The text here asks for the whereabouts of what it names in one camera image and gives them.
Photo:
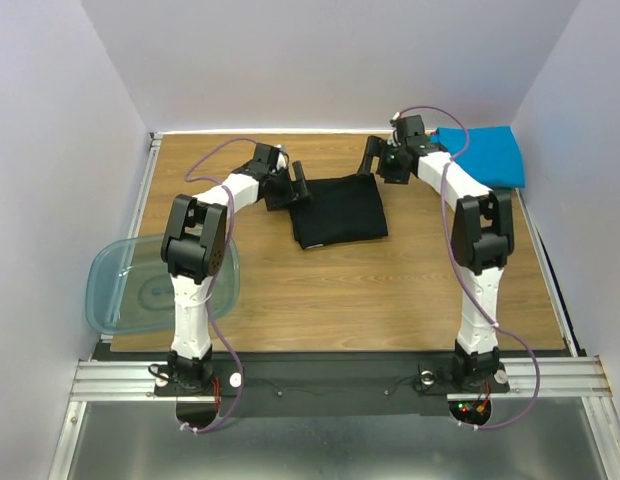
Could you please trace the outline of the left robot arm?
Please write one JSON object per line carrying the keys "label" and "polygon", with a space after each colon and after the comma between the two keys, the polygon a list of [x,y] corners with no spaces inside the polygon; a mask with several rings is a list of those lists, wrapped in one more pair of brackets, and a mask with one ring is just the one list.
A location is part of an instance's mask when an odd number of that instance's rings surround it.
{"label": "left robot arm", "polygon": [[189,393],[212,382],[209,300],[229,244],[234,215],[264,200],[270,210],[309,198],[302,164],[280,158],[272,167],[255,160],[194,196],[175,197],[161,245],[174,291],[174,338],[162,377]]}

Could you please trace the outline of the black t-shirt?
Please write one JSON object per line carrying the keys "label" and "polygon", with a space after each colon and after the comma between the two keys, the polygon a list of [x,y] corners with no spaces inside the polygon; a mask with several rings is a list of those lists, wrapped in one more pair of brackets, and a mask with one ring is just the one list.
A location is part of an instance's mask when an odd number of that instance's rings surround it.
{"label": "black t-shirt", "polygon": [[372,175],[308,180],[307,187],[311,198],[290,209],[293,236],[303,250],[388,235]]}

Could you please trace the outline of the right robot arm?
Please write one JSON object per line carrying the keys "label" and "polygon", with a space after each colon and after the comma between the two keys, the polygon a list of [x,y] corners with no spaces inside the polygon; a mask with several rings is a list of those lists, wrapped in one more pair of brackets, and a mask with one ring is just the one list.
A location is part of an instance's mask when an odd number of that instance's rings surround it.
{"label": "right robot arm", "polygon": [[[374,159],[379,160],[375,171]],[[472,390],[500,369],[497,303],[503,271],[514,251],[511,194],[475,180],[426,137],[409,147],[370,135],[357,173],[374,172],[385,182],[398,184],[415,175],[440,195],[443,214],[454,213],[444,225],[462,289],[462,310],[450,378],[456,387]]]}

